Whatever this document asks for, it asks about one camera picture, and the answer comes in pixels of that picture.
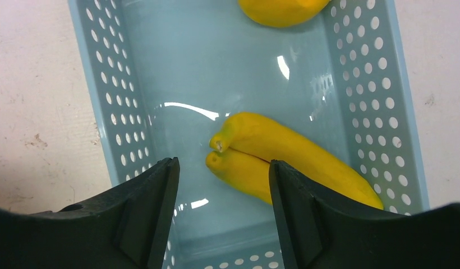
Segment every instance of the perforated basket side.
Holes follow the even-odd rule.
[[[393,1],[333,0],[323,11],[352,166],[386,210],[428,209]]]
[[[120,2],[69,4],[108,171],[118,185],[156,162]]]

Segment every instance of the white table surface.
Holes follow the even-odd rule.
[[[460,0],[395,0],[431,207],[460,201]],[[65,0],[0,1],[0,207],[111,187]]]

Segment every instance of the yellow object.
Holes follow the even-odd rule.
[[[205,165],[219,179],[233,188],[260,198],[272,205],[268,173],[270,164],[257,157],[227,149],[212,151],[205,159]]]
[[[229,117],[210,140],[210,147],[229,147],[267,162],[282,160],[308,178],[366,205],[382,209],[369,183],[335,156],[295,131],[265,116],[242,112]]]
[[[289,27],[316,16],[330,0],[238,0],[242,11],[255,22]]]

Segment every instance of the banana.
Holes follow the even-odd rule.
[[[227,149],[212,151],[205,165],[219,179],[233,188],[272,205],[268,172],[270,164],[257,157]]]
[[[210,147],[219,152],[231,147],[266,162],[285,161],[319,184],[383,209],[369,183],[350,166],[306,137],[263,115],[241,112],[230,116],[211,138]]]

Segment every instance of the light blue plastic basket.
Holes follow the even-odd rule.
[[[332,0],[290,29],[253,23],[236,0],[70,9],[113,185],[180,159],[164,269],[283,268],[272,208],[204,164],[209,138],[243,110],[350,164],[387,210],[428,209],[393,1]]]

